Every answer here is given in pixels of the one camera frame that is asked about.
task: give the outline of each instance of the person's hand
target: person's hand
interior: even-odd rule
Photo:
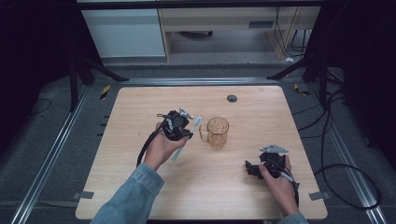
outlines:
[[[285,165],[291,171],[289,156],[286,156]],[[270,188],[271,193],[274,195],[275,200],[279,204],[283,217],[293,213],[298,213],[299,209],[294,198],[293,186],[289,180],[282,175],[275,179],[270,175],[267,168],[261,164],[259,167],[260,172],[262,173],[262,176],[268,185],[268,188]]]
[[[144,163],[152,169],[158,170],[178,148],[184,147],[188,140],[189,137],[186,136],[178,141],[171,141],[163,131],[158,132],[148,146]]]

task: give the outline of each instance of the jacket cuff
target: jacket cuff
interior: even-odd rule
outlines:
[[[140,182],[155,195],[160,193],[164,183],[163,179],[158,175],[158,173],[143,162],[137,166],[131,177],[137,182]]]

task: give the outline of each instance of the tabletop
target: tabletop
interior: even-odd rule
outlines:
[[[236,102],[227,101],[229,95]],[[265,181],[248,175],[245,161],[259,164],[261,147],[276,144],[289,150],[291,172],[300,183],[300,210],[306,218],[322,219],[322,200],[304,146],[282,89],[278,86],[132,87],[120,89],[76,216],[92,219],[125,182],[137,156],[154,131],[157,114],[183,107],[202,124],[214,117],[228,120],[222,148],[211,147],[195,132],[176,161],[158,170],[165,184],[149,219],[273,219],[281,218]],[[186,127],[190,129],[193,120]]]

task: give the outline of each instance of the denim sleeve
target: denim sleeve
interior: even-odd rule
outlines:
[[[289,216],[282,218],[276,224],[307,224],[304,215],[302,213],[294,213]]]
[[[91,223],[146,223],[163,179],[151,167],[140,163],[126,182],[105,203]]]

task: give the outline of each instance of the metal bracket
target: metal bracket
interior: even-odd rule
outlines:
[[[92,197],[93,197],[93,192],[82,191],[82,192],[75,192],[73,194],[72,199],[74,199],[74,200],[78,200],[78,199],[81,199],[81,198],[92,199]]]
[[[279,147],[277,145],[272,144],[271,146],[268,147],[262,147],[260,148],[261,152],[266,152],[266,153],[287,153],[289,152],[287,149],[283,147]]]
[[[318,200],[318,199],[326,200],[326,199],[330,199],[331,198],[330,193],[327,192],[327,191],[325,191],[325,192],[320,192],[319,191],[319,192],[315,192],[315,193],[310,193],[309,197],[311,198],[312,201],[315,201],[315,200]]]

